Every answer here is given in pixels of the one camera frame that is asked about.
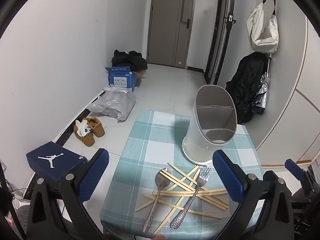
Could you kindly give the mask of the white shoulder bag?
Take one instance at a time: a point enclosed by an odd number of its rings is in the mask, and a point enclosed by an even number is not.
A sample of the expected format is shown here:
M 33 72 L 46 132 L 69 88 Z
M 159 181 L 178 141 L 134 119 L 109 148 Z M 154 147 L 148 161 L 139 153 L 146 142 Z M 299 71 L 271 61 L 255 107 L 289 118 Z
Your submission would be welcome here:
M 272 14 L 264 25 L 264 4 L 257 5 L 246 21 L 249 45 L 253 51 L 274 54 L 278 49 L 279 32 L 277 17 Z

